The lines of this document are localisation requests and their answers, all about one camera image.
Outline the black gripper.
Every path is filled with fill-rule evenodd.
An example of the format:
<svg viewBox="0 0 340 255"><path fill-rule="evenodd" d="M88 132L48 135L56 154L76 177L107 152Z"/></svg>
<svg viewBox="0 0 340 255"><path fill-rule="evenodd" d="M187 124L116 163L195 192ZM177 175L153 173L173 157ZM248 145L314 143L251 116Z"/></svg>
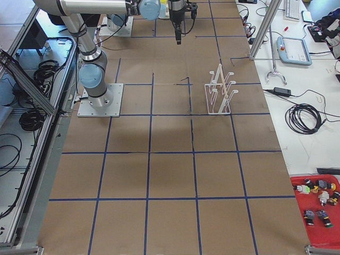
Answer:
<svg viewBox="0 0 340 255"><path fill-rule="evenodd" d="M175 39L178 45L182 42L181 22L184 20L185 0L169 0L169 18L174 22Z"/></svg>

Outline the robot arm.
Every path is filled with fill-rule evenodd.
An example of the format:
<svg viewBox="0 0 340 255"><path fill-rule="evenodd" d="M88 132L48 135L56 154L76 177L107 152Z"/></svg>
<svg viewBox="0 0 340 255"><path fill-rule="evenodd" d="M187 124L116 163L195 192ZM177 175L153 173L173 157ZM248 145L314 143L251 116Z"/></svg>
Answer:
<svg viewBox="0 0 340 255"><path fill-rule="evenodd" d="M92 107L102 108L113 101L104 81L107 57L94 42L87 30L82 14L112 14L130 16L141 15L147 20L159 17L160 1L34 1L43 11L60 16L69 33L78 40L80 57L84 66L79 71L79 79L88 94Z"/></svg>

